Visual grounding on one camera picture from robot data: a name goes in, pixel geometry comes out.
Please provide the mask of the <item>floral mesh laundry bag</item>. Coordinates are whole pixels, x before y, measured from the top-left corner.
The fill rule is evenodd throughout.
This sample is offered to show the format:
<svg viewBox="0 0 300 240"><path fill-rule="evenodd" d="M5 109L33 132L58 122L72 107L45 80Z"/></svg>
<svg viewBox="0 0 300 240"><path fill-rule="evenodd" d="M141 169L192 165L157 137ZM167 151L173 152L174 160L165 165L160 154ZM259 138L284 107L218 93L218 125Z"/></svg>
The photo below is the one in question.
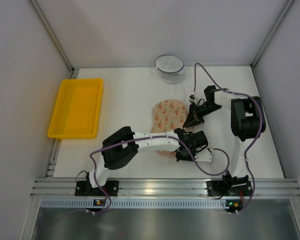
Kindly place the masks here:
<svg viewBox="0 0 300 240"><path fill-rule="evenodd" d="M183 128L188 113L183 102L167 99L157 103L152 109L152 133L163 133Z"/></svg>

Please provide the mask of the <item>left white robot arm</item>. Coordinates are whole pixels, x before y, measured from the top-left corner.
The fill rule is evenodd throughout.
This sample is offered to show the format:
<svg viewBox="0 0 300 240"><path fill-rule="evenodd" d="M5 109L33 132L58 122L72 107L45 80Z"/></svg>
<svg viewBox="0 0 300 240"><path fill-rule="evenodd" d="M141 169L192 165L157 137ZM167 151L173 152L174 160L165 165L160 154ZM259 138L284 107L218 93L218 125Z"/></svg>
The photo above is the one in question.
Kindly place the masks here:
<svg viewBox="0 0 300 240"><path fill-rule="evenodd" d="M207 147L203 131L193 133L176 128L163 133L139 133L126 126L103 140L102 148L90 154L94 167L87 174L87 182L93 189L104 186L111 171L127 166L138 153L171 152L177 161L192 161Z"/></svg>

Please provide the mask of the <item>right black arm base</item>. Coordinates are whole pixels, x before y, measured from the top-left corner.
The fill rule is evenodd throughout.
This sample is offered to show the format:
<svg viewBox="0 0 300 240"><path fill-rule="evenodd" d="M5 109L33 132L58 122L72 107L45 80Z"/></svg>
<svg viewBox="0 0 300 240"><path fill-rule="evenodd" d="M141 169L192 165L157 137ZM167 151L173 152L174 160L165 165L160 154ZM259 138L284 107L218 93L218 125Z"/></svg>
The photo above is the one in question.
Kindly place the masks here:
<svg viewBox="0 0 300 240"><path fill-rule="evenodd" d="M249 197L252 194L252 185L248 175L244 177L232 177L223 175L222 180L211 180L207 184L208 196L214 199L222 197Z"/></svg>

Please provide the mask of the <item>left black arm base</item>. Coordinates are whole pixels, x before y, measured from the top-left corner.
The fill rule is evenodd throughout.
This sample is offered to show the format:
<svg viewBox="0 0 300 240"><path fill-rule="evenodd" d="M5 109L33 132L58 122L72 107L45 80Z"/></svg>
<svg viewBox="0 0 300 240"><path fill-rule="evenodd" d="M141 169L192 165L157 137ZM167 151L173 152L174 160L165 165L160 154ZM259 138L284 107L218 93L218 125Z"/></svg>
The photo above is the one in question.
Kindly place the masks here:
<svg viewBox="0 0 300 240"><path fill-rule="evenodd" d="M106 192L110 197L116 197L118 195L119 182L116 180L109 180L102 189L104 191L102 191L99 187L92 188L89 181L80 180L76 182L74 195L78 197L100 197L105 196L104 192Z"/></svg>

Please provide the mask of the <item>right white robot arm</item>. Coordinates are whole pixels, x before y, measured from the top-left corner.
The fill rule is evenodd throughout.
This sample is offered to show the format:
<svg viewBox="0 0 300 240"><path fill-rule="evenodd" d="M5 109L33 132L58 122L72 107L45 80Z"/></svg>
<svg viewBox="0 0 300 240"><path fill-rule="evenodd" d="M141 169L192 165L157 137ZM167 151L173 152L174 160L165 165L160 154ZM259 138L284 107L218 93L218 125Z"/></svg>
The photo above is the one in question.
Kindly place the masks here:
<svg viewBox="0 0 300 240"><path fill-rule="evenodd" d="M203 103L196 99L195 94L189 97L189 113L183 126L187 128L204 123L206 115L221 108L230 110L234 147L227 172L233 178L243 178L248 175L247 152L266 129L261 98L227 89L218 90L214 85L208 86L204 95Z"/></svg>

